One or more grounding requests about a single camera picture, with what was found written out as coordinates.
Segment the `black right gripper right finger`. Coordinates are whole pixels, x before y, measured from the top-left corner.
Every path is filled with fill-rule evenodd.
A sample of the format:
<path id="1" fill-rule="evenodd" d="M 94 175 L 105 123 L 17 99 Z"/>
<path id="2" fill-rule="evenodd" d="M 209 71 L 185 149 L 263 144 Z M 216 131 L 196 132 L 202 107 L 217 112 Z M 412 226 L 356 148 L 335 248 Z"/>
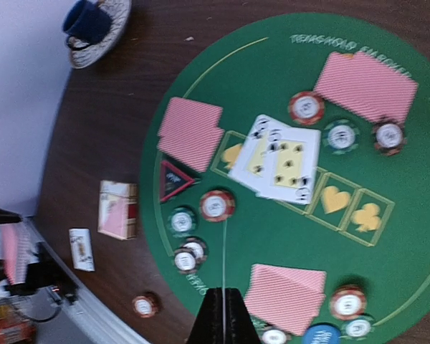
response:
<path id="1" fill-rule="evenodd" d="M 228 344 L 260 344 L 241 292 L 236 288 L 225 289 L 226 320 L 224 342 Z"/>

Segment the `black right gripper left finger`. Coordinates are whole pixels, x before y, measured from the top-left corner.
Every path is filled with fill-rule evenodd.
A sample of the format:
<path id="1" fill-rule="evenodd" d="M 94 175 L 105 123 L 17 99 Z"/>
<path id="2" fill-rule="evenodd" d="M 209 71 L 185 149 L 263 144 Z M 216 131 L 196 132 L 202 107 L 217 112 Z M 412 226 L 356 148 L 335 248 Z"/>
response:
<path id="1" fill-rule="evenodd" d="M 221 288 L 210 288 L 206 292 L 187 344 L 222 344 L 223 296 Z"/>

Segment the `black chip bottom mat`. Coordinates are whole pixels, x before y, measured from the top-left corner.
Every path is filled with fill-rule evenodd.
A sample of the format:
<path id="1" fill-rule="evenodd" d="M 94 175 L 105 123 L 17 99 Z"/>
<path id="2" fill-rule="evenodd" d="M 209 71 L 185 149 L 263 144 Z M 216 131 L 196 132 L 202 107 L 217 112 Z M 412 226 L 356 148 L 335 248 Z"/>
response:
<path id="1" fill-rule="evenodd" d="M 261 331 L 259 339 L 264 344 L 287 344 L 291 341 L 292 335 L 279 328 L 269 326 Z"/>

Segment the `red backed card deck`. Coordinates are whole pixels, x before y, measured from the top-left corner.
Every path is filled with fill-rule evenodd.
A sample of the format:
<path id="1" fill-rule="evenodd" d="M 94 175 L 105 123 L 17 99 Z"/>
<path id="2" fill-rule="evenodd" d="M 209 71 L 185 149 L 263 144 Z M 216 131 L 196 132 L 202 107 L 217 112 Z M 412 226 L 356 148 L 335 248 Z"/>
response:
<path id="1" fill-rule="evenodd" d="M 31 259 L 31 239 L 23 223 L 1 226 L 4 272 L 10 285 L 25 283 Z"/>

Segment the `red five chip stack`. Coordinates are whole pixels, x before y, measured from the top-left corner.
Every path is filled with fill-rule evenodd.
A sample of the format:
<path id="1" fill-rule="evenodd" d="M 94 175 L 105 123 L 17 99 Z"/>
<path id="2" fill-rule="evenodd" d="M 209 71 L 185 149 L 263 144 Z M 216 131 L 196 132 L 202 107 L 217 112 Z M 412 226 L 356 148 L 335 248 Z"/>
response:
<path id="1" fill-rule="evenodd" d="M 142 318 L 157 315 L 161 308 L 159 297 L 153 292 L 144 292 L 138 295 L 133 299 L 132 305 L 135 313 Z"/>

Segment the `black chips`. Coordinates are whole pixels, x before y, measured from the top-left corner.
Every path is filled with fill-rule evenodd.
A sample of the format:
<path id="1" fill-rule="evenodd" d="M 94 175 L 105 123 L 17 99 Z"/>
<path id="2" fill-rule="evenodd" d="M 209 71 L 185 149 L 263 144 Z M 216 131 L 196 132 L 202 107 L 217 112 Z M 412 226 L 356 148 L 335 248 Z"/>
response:
<path id="1" fill-rule="evenodd" d="M 206 242 L 197 237 L 187 237 L 173 252 L 173 263 L 181 274 L 194 274 L 207 260 L 209 249 Z"/>

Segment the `blue small blind button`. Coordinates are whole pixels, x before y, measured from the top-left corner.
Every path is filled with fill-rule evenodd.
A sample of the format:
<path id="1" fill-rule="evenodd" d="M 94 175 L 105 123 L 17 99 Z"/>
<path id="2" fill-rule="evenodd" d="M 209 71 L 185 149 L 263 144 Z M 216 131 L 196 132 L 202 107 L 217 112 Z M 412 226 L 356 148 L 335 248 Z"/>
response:
<path id="1" fill-rule="evenodd" d="M 310 326 L 302 336 L 302 344 L 339 344 L 341 331 L 329 323 Z"/>

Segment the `jack of clubs card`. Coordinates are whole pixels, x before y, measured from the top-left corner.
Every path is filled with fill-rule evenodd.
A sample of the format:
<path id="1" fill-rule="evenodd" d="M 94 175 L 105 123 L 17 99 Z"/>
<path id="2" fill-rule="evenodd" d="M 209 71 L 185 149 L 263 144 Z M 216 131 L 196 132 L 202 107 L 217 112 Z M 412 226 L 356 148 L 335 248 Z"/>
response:
<path id="1" fill-rule="evenodd" d="M 85 272 L 94 272 L 95 265 L 92 255 L 89 229 L 70 229 L 70 246 L 73 267 Z"/>

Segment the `green chip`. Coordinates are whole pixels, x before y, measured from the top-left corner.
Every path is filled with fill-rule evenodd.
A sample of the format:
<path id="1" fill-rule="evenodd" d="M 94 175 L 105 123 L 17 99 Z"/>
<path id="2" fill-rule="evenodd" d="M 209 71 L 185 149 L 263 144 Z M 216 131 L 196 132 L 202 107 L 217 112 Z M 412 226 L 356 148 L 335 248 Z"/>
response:
<path id="1" fill-rule="evenodd" d="M 167 220 L 167 229 L 173 237 L 189 237 L 198 225 L 196 213 L 187 206 L 174 208 Z"/>
<path id="2" fill-rule="evenodd" d="M 374 319 L 370 315 L 360 315 L 347 320 L 341 327 L 341 338 L 348 340 L 365 340 L 374 330 Z"/>
<path id="3" fill-rule="evenodd" d="M 334 155 L 344 155 L 359 146 L 360 131 L 348 119 L 338 119 L 327 124 L 323 130 L 322 144 Z"/>

